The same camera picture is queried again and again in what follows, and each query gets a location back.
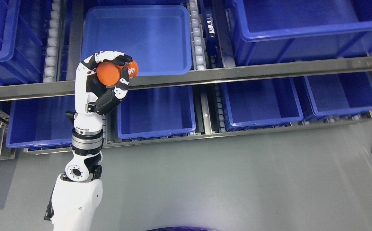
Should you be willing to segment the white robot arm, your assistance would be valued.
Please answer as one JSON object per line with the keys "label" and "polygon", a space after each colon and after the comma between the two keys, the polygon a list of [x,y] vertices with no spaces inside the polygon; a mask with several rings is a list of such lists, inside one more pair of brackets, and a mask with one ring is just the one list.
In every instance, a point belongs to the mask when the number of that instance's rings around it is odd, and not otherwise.
{"label": "white robot arm", "polygon": [[103,195],[103,121],[99,114],[76,113],[73,158],[58,175],[45,219],[55,231],[89,231]]}

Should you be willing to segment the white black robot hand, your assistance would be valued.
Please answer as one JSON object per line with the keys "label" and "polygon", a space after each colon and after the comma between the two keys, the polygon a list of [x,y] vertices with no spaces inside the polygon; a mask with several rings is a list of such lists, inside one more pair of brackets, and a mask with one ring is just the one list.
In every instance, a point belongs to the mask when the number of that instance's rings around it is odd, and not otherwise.
{"label": "white black robot hand", "polygon": [[[75,115],[79,117],[106,115],[115,109],[125,98],[129,90],[128,73],[132,57],[118,51],[99,51],[79,63],[75,75]],[[101,63],[111,63],[122,67],[120,80],[108,89],[101,83],[97,69]]]}

